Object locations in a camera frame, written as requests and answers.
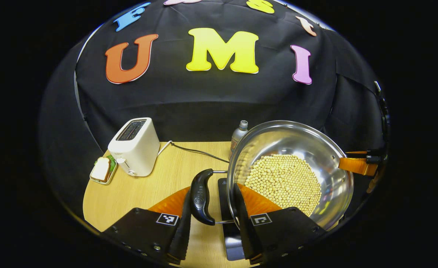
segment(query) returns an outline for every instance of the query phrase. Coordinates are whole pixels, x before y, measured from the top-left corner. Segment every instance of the toaster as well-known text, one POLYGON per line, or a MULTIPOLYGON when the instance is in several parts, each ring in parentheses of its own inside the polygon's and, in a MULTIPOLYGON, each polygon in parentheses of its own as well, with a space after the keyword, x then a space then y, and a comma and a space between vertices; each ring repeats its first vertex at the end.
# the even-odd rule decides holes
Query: toaster
POLYGON ((108 144, 110 154, 130 176, 148 176, 160 149, 153 121, 149 117, 126 122, 108 144))

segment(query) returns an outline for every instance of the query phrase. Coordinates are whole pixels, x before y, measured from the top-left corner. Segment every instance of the black pan handle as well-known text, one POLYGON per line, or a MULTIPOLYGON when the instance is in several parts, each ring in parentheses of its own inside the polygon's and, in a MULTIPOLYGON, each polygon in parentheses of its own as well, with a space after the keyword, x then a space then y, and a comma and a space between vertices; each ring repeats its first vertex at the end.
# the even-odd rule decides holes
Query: black pan handle
POLYGON ((214 174, 214 170, 206 169, 199 172, 191 183, 190 209, 191 214, 200 222, 207 225, 214 225, 216 221, 209 215, 209 189, 207 181, 214 174))

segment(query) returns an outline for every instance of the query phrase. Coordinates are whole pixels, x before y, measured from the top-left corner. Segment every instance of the bread slice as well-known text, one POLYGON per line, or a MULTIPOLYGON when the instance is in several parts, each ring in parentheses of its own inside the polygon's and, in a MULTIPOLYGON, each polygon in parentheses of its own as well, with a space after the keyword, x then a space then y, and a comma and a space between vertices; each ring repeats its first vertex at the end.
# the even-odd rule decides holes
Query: bread slice
POLYGON ((101 182, 106 182, 110 171, 110 159, 106 157, 99 157, 95 164, 91 177, 101 182))

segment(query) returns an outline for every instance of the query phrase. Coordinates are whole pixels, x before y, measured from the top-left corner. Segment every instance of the wooden table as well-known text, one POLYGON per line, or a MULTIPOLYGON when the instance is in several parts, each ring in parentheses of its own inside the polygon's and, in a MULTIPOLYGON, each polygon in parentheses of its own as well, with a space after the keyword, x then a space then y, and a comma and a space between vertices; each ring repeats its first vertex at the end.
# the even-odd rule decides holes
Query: wooden table
MULTIPOLYGON (((206 151, 228 159, 230 142, 175 143, 179 146, 206 151)), ((148 209, 174 192, 191 185, 194 176, 204 170, 227 170, 228 164, 204 154, 185 151, 169 145, 156 159, 147 177, 131 177, 117 168, 112 182, 101 185, 89 181, 83 197, 85 220, 103 232, 134 207, 148 209)), ((214 174, 209 180, 209 213, 219 220, 220 206, 217 180, 225 174, 214 174)), ((191 230, 186 259, 179 267, 251 267, 249 261, 228 261, 222 225, 209 226, 191 217, 191 230)))

